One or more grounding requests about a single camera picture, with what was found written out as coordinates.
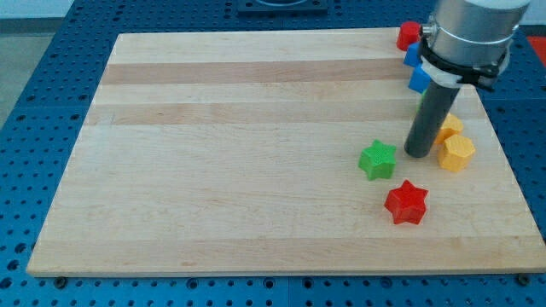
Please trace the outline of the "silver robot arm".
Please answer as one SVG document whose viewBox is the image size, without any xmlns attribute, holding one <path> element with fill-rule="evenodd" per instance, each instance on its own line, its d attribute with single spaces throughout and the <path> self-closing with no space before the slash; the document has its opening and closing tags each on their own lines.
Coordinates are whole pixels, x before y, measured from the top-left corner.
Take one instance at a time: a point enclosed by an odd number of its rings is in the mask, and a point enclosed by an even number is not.
<svg viewBox="0 0 546 307">
<path fill-rule="evenodd" d="M 439 0 L 421 37 L 441 59 L 465 67 L 499 61 L 530 0 Z"/>
</svg>

